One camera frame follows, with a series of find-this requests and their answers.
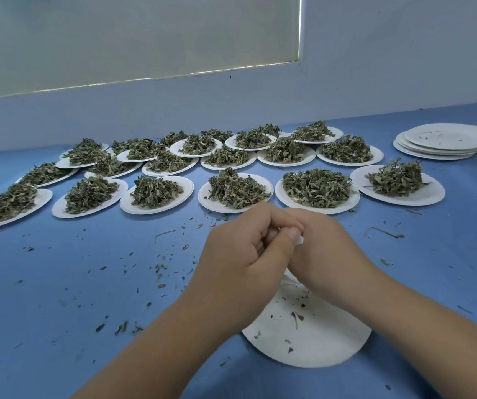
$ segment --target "right hand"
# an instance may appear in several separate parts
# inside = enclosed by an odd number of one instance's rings
[[[315,295],[349,311],[386,277],[338,221],[301,208],[285,211],[304,226],[288,269]]]

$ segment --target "pile of dried leaves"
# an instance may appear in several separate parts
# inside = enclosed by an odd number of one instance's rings
[[[230,131],[222,131],[222,130],[217,130],[217,129],[209,129],[209,130],[203,130],[202,131],[202,136],[208,135],[210,138],[215,138],[216,140],[220,142],[226,142],[229,137],[233,135],[232,132]]]
[[[235,145],[239,148],[260,148],[270,144],[270,138],[260,128],[250,131],[242,130],[235,138]]]
[[[349,199],[351,180],[340,172],[314,168],[284,174],[283,189],[303,206],[335,208]]]
[[[106,178],[129,171],[135,165],[119,161],[115,156],[103,151],[96,156],[96,164],[89,168],[89,172]]]
[[[63,155],[63,158],[69,158],[72,166],[91,164],[94,162],[96,154],[102,151],[102,144],[98,144],[91,138],[84,138],[76,144],[72,150]]]
[[[62,178],[68,175],[70,171],[70,169],[56,167],[55,162],[45,162],[38,167],[34,165],[34,168],[19,180],[19,183],[27,183],[32,186],[42,185]]]
[[[392,160],[379,172],[368,173],[366,178],[371,183],[375,193],[390,197],[408,196],[428,185],[421,180],[421,164],[419,161],[400,163],[401,158]]]
[[[67,208],[65,208],[65,213],[80,214],[92,208],[97,208],[111,199],[112,194],[117,190],[118,183],[108,182],[101,176],[82,179],[70,188],[66,194]]]
[[[146,169],[153,172],[176,172],[191,163],[190,158],[182,158],[169,151],[161,151],[155,160],[148,161]]]
[[[35,206],[37,189],[26,183],[16,183],[0,194],[0,222],[10,220]]]
[[[271,162],[280,162],[289,164],[303,160],[303,151],[305,146],[290,137],[277,139],[275,143],[270,145],[266,150],[266,159]]]
[[[267,123],[264,126],[259,126],[258,129],[264,134],[270,134],[275,137],[279,137],[281,135],[281,129],[277,125],[273,125],[271,123]]]
[[[226,207],[244,208],[270,197],[264,185],[250,176],[240,177],[231,168],[210,178],[209,184],[211,185],[209,200],[220,201]]]
[[[191,134],[187,137],[179,152],[187,155],[200,155],[208,153],[213,148],[215,148],[215,140],[212,137],[208,135],[200,137],[197,134]]]
[[[325,125],[325,120],[319,120],[306,126],[299,126],[291,137],[301,141],[324,141],[326,135],[335,136]]]
[[[165,151],[164,144],[150,140],[149,138],[136,139],[130,143],[128,159],[146,160],[155,157],[159,152]]]
[[[132,205],[141,208],[153,209],[164,206],[183,193],[179,183],[160,178],[139,177],[135,180],[135,186],[135,190],[131,193]]]
[[[342,140],[322,145],[322,154],[333,161],[358,164],[373,158],[362,137],[346,135]]]
[[[214,153],[209,155],[206,158],[206,163],[212,165],[213,167],[237,167],[239,165],[245,164],[250,159],[248,152],[244,150],[236,150],[234,148],[229,148],[224,146],[218,148]]]
[[[161,142],[161,144],[164,144],[166,147],[170,147],[175,142],[178,142],[179,140],[183,140],[187,137],[188,137],[188,135],[185,134],[185,132],[183,130],[180,130],[179,133],[170,132],[168,135],[163,137],[160,140],[160,142]]]
[[[131,138],[129,139],[128,141],[113,141],[113,145],[111,146],[111,149],[113,150],[113,152],[118,155],[120,154],[121,152],[124,152],[124,151],[127,151],[129,149],[131,149],[131,147],[133,146],[133,144],[138,141],[140,139],[138,138]],[[147,140],[147,141],[150,141],[149,138],[143,138],[142,140]]]

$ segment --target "white roller blind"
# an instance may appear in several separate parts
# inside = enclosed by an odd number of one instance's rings
[[[0,0],[0,95],[298,59],[299,0]]]

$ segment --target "blue table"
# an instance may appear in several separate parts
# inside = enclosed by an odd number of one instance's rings
[[[392,147],[392,140],[403,130],[430,122],[477,124],[477,104],[329,124],[346,134],[363,135],[385,153],[384,163],[399,156],[409,160]],[[67,148],[0,153],[0,192],[34,164],[57,160]],[[299,169],[313,167],[346,174],[351,170],[318,159]],[[418,215],[362,196],[356,213],[338,214],[336,219],[385,272],[477,322],[477,155],[456,162],[423,160],[423,167],[444,185],[447,196],[441,203],[417,208]],[[258,161],[242,172],[260,174],[273,184],[285,173]],[[54,218],[50,213],[54,202],[83,176],[80,172],[51,187],[54,197],[46,207],[0,227],[0,399],[69,396],[131,341],[129,331],[114,335],[124,320],[130,321],[129,329],[134,321],[146,325],[180,295],[210,226],[223,219],[204,210],[196,198],[214,174],[199,165],[183,173],[194,182],[194,195],[163,214],[129,216],[117,204],[81,219]],[[139,175],[136,171],[124,179],[131,187]],[[281,205],[275,197],[271,201]],[[365,237],[371,226],[406,237],[394,239],[375,231]],[[169,230],[175,232],[155,239],[156,234]],[[381,258],[393,265],[382,265]],[[167,286],[161,289],[152,269],[158,263],[168,266],[160,280]],[[103,322],[106,326],[96,333]],[[279,364],[237,335],[209,358],[183,398],[408,399],[433,395],[415,370],[376,334],[353,358],[324,369]]]

